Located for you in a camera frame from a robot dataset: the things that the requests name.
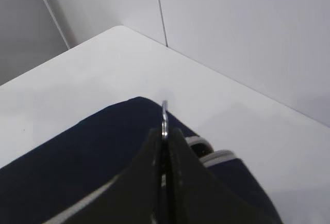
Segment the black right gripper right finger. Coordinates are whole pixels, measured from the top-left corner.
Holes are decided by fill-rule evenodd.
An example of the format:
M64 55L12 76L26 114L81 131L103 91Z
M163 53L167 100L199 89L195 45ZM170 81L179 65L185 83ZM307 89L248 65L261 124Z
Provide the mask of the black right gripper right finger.
M263 188L238 158L205 167L171 129L167 140L169 223L279 223Z

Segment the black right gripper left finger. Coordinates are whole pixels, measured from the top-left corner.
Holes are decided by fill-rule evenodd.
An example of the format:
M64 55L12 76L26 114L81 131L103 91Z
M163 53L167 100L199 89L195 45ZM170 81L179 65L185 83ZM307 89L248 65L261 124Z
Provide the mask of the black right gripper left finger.
M160 129L151 129L119 175L47 223L162 223Z

